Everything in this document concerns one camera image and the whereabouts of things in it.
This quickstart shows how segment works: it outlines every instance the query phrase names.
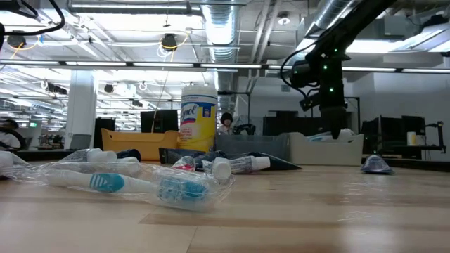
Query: disinfecting wipes canister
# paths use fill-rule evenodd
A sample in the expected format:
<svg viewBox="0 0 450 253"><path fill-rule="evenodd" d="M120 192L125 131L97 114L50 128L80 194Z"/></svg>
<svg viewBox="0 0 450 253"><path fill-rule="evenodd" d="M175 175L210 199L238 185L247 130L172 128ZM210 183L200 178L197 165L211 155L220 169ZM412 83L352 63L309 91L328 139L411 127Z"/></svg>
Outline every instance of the disinfecting wipes canister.
<svg viewBox="0 0 450 253"><path fill-rule="evenodd" d="M181 94L180 148L209 152L216 133L217 91L186 86Z"/></svg>

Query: person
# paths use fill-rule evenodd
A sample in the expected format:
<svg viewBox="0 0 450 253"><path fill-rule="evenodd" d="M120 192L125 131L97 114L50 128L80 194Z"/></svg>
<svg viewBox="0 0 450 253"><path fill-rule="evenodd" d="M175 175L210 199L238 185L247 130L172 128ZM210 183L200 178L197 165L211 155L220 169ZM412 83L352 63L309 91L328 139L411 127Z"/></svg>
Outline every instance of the person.
<svg viewBox="0 0 450 253"><path fill-rule="evenodd" d="M9 130L17 130L19 128L19 124L13 119L7 119L4 121L3 128L9 129ZM0 132L0 142L12 147L12 148L19 148L20 142L19 140L12 134Z"/></svg>
<svg viewBox="0 0 450 253"><path fill-rule="evenodd" d="M233 134L231 123L233 123L233 115L229 112L225 112L220 118L222 125L217 129L219 134Z"/></svg>

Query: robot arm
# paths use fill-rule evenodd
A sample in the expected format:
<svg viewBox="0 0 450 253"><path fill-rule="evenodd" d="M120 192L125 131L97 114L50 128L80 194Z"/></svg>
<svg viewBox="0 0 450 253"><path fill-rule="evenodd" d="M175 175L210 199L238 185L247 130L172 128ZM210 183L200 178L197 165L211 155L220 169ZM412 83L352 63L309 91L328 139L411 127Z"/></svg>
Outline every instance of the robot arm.
<svg viewBox="0 0 450 253"><path fill-rule="evenodd" d="M362 29L395 1L363 0L359 3L345 18L322 33L305 60L294 63L290 73L291 84L283 77L283 67L292 56L304 49L291 54L281 67L283 81L294 89L300 90L312 83L320 86L321 117L334 139L338 138L346 122L342 61L349 60L350 57L345 54L345 50Z"/></svg>

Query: yellow bin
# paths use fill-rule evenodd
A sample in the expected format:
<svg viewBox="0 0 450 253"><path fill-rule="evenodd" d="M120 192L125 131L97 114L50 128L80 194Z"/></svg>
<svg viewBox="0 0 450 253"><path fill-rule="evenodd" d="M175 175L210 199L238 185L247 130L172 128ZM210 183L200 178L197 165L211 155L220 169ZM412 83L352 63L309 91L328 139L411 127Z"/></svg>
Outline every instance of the yellow bin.
<svg viewBox="0 0 450 253"><path fill-rule="evenodd" d="M104 151L123 151L131 148L139 150L143 161L159 161L159 148L178 148L178 132L163 134L123 133L101 129Z"/></svg>

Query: wooden table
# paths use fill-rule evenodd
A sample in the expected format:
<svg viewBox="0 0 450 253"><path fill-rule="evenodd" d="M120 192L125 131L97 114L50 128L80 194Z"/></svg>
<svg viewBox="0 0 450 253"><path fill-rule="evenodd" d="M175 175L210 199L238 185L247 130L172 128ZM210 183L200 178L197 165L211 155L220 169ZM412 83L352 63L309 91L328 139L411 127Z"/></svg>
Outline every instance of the wooden table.
<svg viewBox="0 0 450 253"><path fill-rule="evenodd" d="M0 252L450 252L450 174L395 171L237 176L206 214L2 181Z"/></svg>

